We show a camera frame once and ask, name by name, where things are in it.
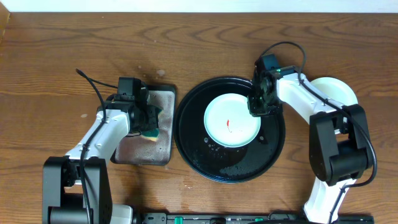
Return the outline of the light blue plate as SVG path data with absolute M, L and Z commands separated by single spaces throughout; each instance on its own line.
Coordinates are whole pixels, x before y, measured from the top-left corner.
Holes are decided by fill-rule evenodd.
M 206 107 L 203 122 L 214 142 L 232 148 L 249 144 L 261 128 L 260 117 L 249 112 L 248 99 L 237 93 L 214 98 Z
M 355 105 L 353 104 L 353 90 L 349 85 L 343 81 L 332 78 L 322 77 L 311 81 L 311 84 L 324 92 L 330 98 L 343 103 L 346 106 Z

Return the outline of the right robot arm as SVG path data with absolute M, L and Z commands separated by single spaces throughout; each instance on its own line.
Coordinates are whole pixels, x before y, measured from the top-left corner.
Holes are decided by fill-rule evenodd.
M 286 103 L 308 123 L 315 182 L 303 211 L 310 223 L 334 223 L 347 191 L 370 184 L 376 176 L 364 109 L 333 99 L 296 68 L 255 71 L 252 84 L 252 114 L 279 113 Z

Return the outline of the green yellow sponge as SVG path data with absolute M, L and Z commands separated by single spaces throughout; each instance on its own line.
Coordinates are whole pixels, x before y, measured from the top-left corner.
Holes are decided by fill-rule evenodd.
M 147 112 L 149 113 L 148 120 L 145 129 L 141 131 L 141 135 L 145 139 L 156 142 L 160 134 L 159 116 L 162 113 L 162 109 L 150 106 Z

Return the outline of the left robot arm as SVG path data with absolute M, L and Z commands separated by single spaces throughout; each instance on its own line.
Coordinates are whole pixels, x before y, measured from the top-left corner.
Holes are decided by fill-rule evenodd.
M 134 210 L 112 201 L 107 165 L 132 133 L 158 128 L 161 109 L 131 101 L 106 101 L 82 140 L 43 166 L 43 223 L 132 223 Z

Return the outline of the yellow plate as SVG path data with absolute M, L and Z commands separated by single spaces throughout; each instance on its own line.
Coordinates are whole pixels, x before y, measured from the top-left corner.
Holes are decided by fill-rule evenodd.
M 358 98 L 355 92 L 353 92 L 353 104 L 358 104 Z

